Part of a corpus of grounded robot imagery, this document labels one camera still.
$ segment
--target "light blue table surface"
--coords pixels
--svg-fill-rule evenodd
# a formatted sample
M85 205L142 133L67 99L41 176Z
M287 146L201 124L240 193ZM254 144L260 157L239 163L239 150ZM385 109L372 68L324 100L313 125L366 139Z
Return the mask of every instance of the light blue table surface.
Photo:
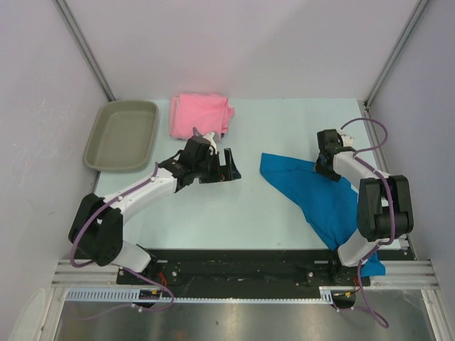
M97 195L107 195L140 180L161 162L183 149L185 141L168 134L169 101L159 107L156 143L146 169L135 173L102 172ZM159 249L326 249L301 209L260 174L261 153L315 161L316 133L339 128L360 117L355 99L231 99L235 116L218 144L230 147L242 179L201 185L195 181L161 199L132 218L124 238ZM346 128L356 149L370 146L365 127ZM372 153L363 158L375 164Z

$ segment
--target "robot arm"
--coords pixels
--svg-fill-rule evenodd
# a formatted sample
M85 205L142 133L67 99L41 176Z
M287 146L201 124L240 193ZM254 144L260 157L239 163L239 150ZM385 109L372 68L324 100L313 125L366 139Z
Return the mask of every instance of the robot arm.
M350 239L338 248L338 258L342 266L357 266L374 248L391 238L391 210L386 196L385 179L392 196L395 235L393 239L412 231L410 187L403 175L390 175L373 172L365 161L354 157L355 149L346 146L344 138L335 129L318 132L319 157L317 173L339 181L345 177L359 192L358 229Z
M85 196L68 236L77 244L73 248L99 266L112 263L142 272L156 260L139 245L123 240L123 226L146 206L177 193L196 178L199 183L240 179L230 149L226 148L224 154L226 164L221 166L213 133L193 136L182 151L158 164L152 174L137 183L106 197L94 193Z

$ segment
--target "purple cable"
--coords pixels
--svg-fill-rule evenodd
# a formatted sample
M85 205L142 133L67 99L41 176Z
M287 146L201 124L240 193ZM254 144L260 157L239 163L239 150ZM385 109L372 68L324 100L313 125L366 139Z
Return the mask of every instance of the purple cable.
M129 190L125 190L120 195L118 195L118 196L112 198L111 200L109 200L108 202L106 202L103 206L101 206L98 210L96 210L95 213L93 213L93 215L82 226L82 229L80 229L80 231L78 232L76 238L74 239L73 246L71 247L71 252L70 252L70 263L71 263L72 266L74 266L75 268L83 268L84 266L87 266L87 265L93 263L93 261L87 261L85 263L78 264L78 263L75 262L75 254L76 254L77 246L80 243L80 240L82 239L82 236L84 235L85 231L87 231L88 227L92 224L93 221L95 221L95 219L97 219L97 217L101 214L101 212L106 210L106 208L108 208L114 202L119 201L119 199L121 197L126 197L127 195L137 191L138 189L140 189L140 188L144 187L145 185L147 185L148 183L150 183L150 179L155 177L157 173L158 173L158 163L155 163L155 169L154 169L154 172L151 174L150 178L147 178L146 180L144 180L141 183L139 183L138 185L130 188ZM146 310L146 311L163 311L163 310L165 310L167 308L170 308L174 304L175 296L172 293L172 291L169 290L167 287L162 286L161 284L159 284L159 283L157 283L155 281L152 281L151 279L148 279L148 278L142 276L141 274L138 274L137 272L135 272L135 271L133 271L131 269L124 268L124 270L128 271L129 273L131 273L132 275L136 276L137 278L139 278L139 279L141 279L143 281L146 281L147 283L150 283L150 284L152 284L154 286L158 286L159 288L161 288L161 290L166 291L171 296L171 302L169 302L169 304L165 305L164 307L156 308L156 309L140 307L139 309ZM96 315L90 316L88 318L81 318L81 320L92 320L92 319L98 318L98 317L100 317L100 316L102 316L104 314L110 313L110 312L112 312L114 310L117 310L117 309L120 309L120 308L129 307L129 306L131 306L131 305L130 304L117 305L117 306L115 306L113 308L110 308L110 309L100 313L100 314L96 314Z
M359 117L357 119L351 119L350 121L346 122L341 127L341 130L343 130L347 125L349 125L349 124L351 124L351 123L353 123L355 121L369 121L369 122L378 124L382 128L382 130L384 131L384 139L382 140L382 142L380 144L378 144L377 146L370 147L370 148L359 149L358 151L354 152L353 158L357 162L359 162L361 165L365 166L368 170L372 171L382 181L382 183L384 184L384 189L385 189L385 193L386 193L386 196L387 196L387 201L389 202L390 238L389 238L388 242L384 242L384 243L380 242L378 245L376 245L370 252L368 252L358 262L358 266L357 266L358 285L360 287L360 293L362 294L362 297L363 297L363 300L365 302L366 307L355 307L355 308L352 308L352 309L351 308L340 309L335 304L333 304L333 307L336 308L337 311L341 311L341 310L342 311L347 311L347 310L365 311L367 313L370 313L373 316L373 318L376 320L378 325L380 325L381 327L383 327L385 329L388 329L389 326L390 326L389 322L381 314L377 313L371 307L371 304L370 304L370 302L367 299L365 289L363 288L362 277L360 275L360 272L361 272L361 269L362 269L363 262L368 260L379 249L380 245L391 245L391 243L393 243L393 241L395 240L395 211L394 211L394 208L393 208L392 191L390 190L390 186L389 186L387 180L385 179L384 175L380 171L378 171L376 168L371 166L368 162L366 162L365 160L359 158L358 154L362 153L364 151L374 151L375 149L378 149L378 148L381 148L382 146L384 146L385 142L387 141L387 139L389 137L389 132L387 131L387 128L385 127L385 125L382 124L381 122L376 121L375 119L369 119L369 118L366 118L366 117Z

